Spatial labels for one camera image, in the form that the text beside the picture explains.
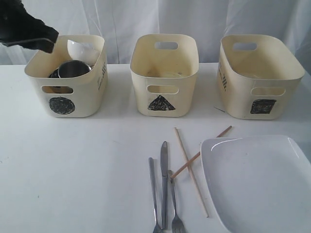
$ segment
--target triangle symbol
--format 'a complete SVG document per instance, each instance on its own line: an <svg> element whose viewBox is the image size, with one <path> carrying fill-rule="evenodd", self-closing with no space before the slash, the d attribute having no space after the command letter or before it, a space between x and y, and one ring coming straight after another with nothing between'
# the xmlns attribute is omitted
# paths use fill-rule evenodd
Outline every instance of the triangle symbol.
<svg viewBox="0 0 311 233"><path fill-rule="evenodd" d="M167 99L165 99L163 96L158 96L154 101L152 101L149 104L148 107L149 110L152 111L171 111L175 110L174 106L171 105Z"/></svg>

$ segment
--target fork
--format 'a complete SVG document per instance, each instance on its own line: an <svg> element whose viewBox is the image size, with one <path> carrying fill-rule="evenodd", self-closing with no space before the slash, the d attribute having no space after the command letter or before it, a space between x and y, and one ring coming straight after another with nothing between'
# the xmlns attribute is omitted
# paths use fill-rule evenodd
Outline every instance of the fork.
<svg viewBox="0 0 311 233"><path fill-rule="evenodd" d="M172 221L172 233L186 233L185 226L184 226L182 220L177 215L174 181L171 178L173 172L171 170L169 170L168 174L169 174L169 180L170 180L170 183L171 183L171 191L172 191L174 213L175 213L175 217L174 217L174 219Z"/></svg>
<svg viewBox="0 0 311 233"><path fill-rule="evenodd" d="M155 228L153 233L163 233L159 222L157 220L157 210L156 210L156 175L155 175L155 166L153 158L148 159L149 162L149 172L150 172L150 181L151 181L151 188L152 188L152 196L154 199L154 213L155 213Z"/></svg>

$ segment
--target plastic bin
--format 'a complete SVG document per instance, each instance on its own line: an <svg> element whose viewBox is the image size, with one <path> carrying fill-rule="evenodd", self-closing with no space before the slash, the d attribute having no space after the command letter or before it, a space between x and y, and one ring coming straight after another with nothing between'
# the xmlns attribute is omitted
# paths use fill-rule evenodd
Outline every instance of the plastic bin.
<svg viewBox="0 0 311 233"><path fill-rule="evenodd" d="M267 35L221 40L218 87L225 110L240 119L275 119L305 70L287 47Z"/></svg>
<svg viewBox="0 0 311 233"><path fill-rule="evenodd" d="M100 51L92 70L74 78L48 78L63 62L71 60L67 40L91 43ZM108 75L104 39L96 35L59 36L54 51L38 51L25 67L34 89L48 114L54 117L87 117L101 106Z"/></svg>
<svg viewBox="0 0 311 233"><path fill-rule="evenodd" d="M180 117L189 111L199 69L193 38L181 34L144 35L136 43L130 68L139 112Z"/></svg>

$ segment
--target chopstick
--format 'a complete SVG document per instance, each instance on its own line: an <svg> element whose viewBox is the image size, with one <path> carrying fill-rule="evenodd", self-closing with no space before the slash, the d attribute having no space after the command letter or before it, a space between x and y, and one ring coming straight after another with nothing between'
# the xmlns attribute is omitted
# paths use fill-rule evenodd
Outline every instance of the chopstick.
<svg viewBox="0 0 311 233"><path fill-rule="evenodd" d="M225 135L230 129L232 128L232 126L230 125L228 128L226 128L224 131L222 131L217 137L222 137L223 135ZM177 172L175 172L171 178L174 179L180 172L182 172L186 167L188 167L197 157L200 156L200 151L193 156L191 159L189 159L188 162L186 162L180 169L177 170Z"/></svg>
<svg viewBox="0 0 311 233"><path fill-rule="evenodd" d="M187 155L186 155L186 151L185 151L184 145L183 145L183 143L182 143L182 141L181 141L180 135L179 135L178 130L177 130L176 127L174 127L174 131L175 131L175 134L176 134L176 136L177 136L177 139L178 139L180 148L181 148L181 150L182 150L182 152L183 152L184 158L185 158L185 160L186 160L186 162L187 162L187 161L189 161L189 160L188 160L188 157L187 157ZM195 176L194 176L194 173L193 173L193 170L192 170L191 165L188 166L188 172L189 172L189 175L190 175L190 177L191 177L191 179L192 179L192 181L193 181L193 183L194 183L194 186L195 186L195 189L196 189L196 191L197 191L197 194L199 195L199 199L200 199L200 201L201 201L203 210L204 210L206 216L208 217L208 212L207 212L206 206L205 206L205 204L204 204L204 201L203 201L203 198L202 198L202 194L201 194L201 192L200 192L198 183L197 183L197 181L196 181L196 179L195 179Z"/></svg>

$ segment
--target white backdrop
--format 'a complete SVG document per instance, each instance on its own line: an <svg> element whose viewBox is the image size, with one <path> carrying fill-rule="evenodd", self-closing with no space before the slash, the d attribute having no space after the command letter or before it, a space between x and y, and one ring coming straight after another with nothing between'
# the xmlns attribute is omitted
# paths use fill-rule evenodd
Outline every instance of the white backdrop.
<svg viewBox="0 0 311 233"><path fill-rule="evenodd" d="M311 0L23 0L34 17L60 34L105 38L109 63L129 63L137 39L182 33L200 62L217 62L220 40L234 33L281 39L311 73ZM34 51L0 47L0 64L26 64Z"/></svg>

